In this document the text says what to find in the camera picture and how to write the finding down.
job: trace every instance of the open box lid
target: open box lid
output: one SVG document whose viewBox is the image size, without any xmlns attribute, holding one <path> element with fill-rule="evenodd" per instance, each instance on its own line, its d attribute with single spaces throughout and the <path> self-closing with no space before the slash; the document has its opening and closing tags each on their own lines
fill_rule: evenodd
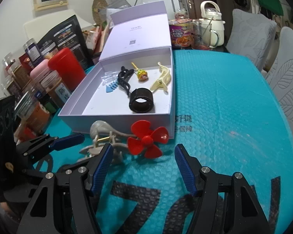
<svg viewBox="0 0 293 234">
<path fill-rule="evenodd" d="M 145 3 L 111 14 L 115 24 L 100 60 L 141 50 L 171 47 L 164 1 Z"/>
</svg>

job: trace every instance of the box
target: box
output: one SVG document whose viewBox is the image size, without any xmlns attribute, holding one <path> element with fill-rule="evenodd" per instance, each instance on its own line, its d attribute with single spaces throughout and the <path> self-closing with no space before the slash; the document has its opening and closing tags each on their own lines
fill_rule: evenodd
<svg viewBox="0 0 293 234">
<path fill-rule="evenodd" d="M 151 128 L 164 126 L 170 138 L 175 128 L 175 83 L 172 47 L 166 8 L 163 1 L 141 4 L 111 15 L 115 24 L 104 46 L 99 62 L 76 88 L 59 117 L 74 131 L 89 133 L 93 122 L 104 120 L 123 133 L 131 133 L 131 125 L 148 120 Z M 158 89 L 153 93 L 154 109 L 149 113 L 134 113 L 129 97 L 119 86 L 106 93 L 101 77 L 105 72 L 119 72 L 121 66 L 132 69 L 131 62 L 148 72 L 149 80 L 138 82 L 135 74 L 129 80 L 132 92 L 147 88 L 160 77 L 158 62 L 169 68 L 171 82 L 168 93 Z"/>
</svg>

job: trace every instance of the glass cup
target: glass cup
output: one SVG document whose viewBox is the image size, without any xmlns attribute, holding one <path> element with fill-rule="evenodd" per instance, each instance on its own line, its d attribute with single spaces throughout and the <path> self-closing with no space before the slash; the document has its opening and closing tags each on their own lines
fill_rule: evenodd
<svg viewBox="0 0 293 234">
<path fill-rule="evenodd" d="M 212 25 L 202 21 L 191 22 L 192 34 L 194 42 L 191 45 L 192 49 L 197 50 L 211 50 L 217 47 L 220 36 L 218 32 L 212 30 Z M 216 34 L 217 41 L 214 46 L 211 45 L 212 32 Z"/>
</svg>

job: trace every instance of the turquoise table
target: turquoise table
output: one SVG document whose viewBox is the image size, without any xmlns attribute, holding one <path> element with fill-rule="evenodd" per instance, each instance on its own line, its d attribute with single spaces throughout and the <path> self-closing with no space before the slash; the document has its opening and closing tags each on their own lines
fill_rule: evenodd
<svg viewBox="0 0 293 234">
<path fill-rule="evenodd" d="M 268 84 L 250 60 L 233 54 L 182 50 L 174 61 L 175 139 L 160 145 L 164 155 L 156 160 L 126 155 L 110 167 L 95 205 L 102 233 L 186 232 L 194 201 L 174 160 L 178 143 L 217 173 L 243 173 L 271 230 L 283 233 L 293 219 L 293 138 Z M 71 130 L 55 116 L 47 133 L 63 137 Z M 41 170 L 75 163 L 91 144 L 86 137 L 83 145 L 52 152 Z M 219 222 L 217 213 L 215 229 Z"/>
</svg>

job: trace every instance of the red bottle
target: red bottle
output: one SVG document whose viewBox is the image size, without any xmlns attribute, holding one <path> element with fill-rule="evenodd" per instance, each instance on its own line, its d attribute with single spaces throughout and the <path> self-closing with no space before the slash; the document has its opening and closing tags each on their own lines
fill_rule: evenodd
<svg viewBox="0 0 293 234">
<path fill-rule="evenodd" d="M 75 55 L 67 47 L 49 60 L 48 67 L 59 73 L 70 91 L 75 90 L 86 76 Z"/>
</svg>

